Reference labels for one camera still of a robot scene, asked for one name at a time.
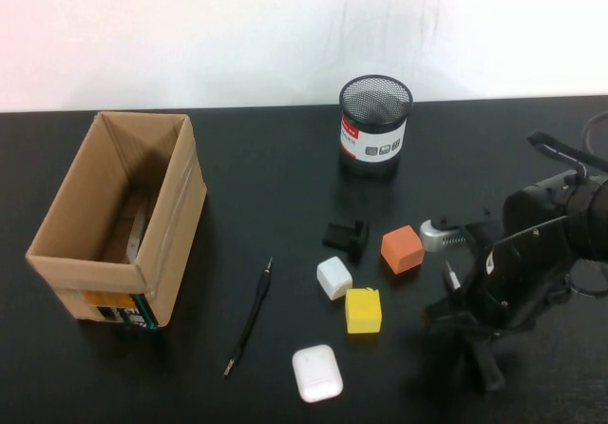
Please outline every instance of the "white wall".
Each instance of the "white wall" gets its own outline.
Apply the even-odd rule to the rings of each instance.
[[[608,0],[0,0],[0,110],[608,93]]]

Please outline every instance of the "white plastic part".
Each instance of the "white plastic part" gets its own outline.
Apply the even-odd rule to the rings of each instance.
[[[333,350],[316,345],[296,351],[292,357],[295,382],[302,400],[315,403],[340,395],[344,384]]]
[[[346,290],[352,288],[352,276],[337,256],[324,260],[317,266],[316,279],[331,300],[343,297]]]

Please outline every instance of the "white cube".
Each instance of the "white cube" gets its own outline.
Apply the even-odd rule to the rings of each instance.
[[[346,290],[352,288],[351,274],[337,256],[324,260],[317,266],[316,279],[331,300],[343,297]]]

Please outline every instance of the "foam block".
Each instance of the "foam block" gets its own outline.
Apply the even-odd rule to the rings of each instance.
[[[346,327],[349,334],[380,332],[382,308],[377,289],[349,289],[346,292]]]
[[[324,260],[316,267],[316,279],[331,300],[336,300],[352,288],[352,276],[344,263],[334,256]]]
[[[381,253],[394,274],[402,274],[422,264],[425,258],[425,248],[411,226],[385,234]]]

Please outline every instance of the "black bracket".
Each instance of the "black bracket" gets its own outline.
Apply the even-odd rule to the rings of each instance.
[[[358,262],[368,244],[370,224],[357,220],[344,225],[330,222],[325,229],[323,244],[349,253],[349,260]]]

